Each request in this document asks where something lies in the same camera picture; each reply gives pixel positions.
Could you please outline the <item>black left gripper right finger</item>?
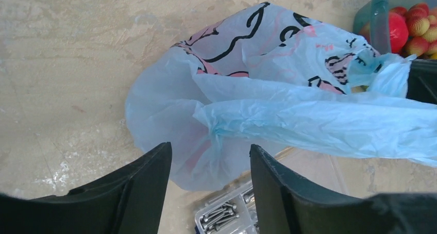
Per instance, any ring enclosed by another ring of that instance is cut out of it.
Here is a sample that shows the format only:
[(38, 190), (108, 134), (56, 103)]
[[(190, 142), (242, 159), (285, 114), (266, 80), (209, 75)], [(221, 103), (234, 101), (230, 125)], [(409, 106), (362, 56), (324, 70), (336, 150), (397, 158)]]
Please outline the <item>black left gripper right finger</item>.
[(322, 187), (250, 148), (261, 233), (436, 233), (436, 194), (380, 193), (356, 198)]

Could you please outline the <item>light blue printed plastic bag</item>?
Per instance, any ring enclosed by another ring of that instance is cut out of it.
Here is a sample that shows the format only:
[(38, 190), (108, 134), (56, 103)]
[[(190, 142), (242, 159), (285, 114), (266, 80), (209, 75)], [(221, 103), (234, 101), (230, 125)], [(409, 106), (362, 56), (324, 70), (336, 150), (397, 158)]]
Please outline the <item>light blue printed plastic bag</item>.
[(215, 191), (250, 167), (252, 144), (436, 166), (436, 105), (407, 98), (412, 57), (270, 3), (174, 44), (132, 85), (134, 143), (171, 142), (171, 180)]

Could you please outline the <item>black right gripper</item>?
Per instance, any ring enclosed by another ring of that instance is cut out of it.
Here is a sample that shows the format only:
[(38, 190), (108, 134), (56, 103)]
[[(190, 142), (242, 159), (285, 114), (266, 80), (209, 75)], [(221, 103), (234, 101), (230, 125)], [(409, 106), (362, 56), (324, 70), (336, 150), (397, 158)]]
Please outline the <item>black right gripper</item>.
[(410, 66), (406, 98), (436, 105), (436, 74), (436, 60), (413, 60)]

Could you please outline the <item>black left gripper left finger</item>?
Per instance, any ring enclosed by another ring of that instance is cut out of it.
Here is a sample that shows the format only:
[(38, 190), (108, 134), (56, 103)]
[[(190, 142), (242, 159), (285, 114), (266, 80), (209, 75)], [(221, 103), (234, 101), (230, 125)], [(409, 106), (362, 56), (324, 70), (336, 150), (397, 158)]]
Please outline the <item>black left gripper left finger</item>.
[(171, 161), (164, 142), (64, 196), (2, 194), (1, 233), (157, 233)]

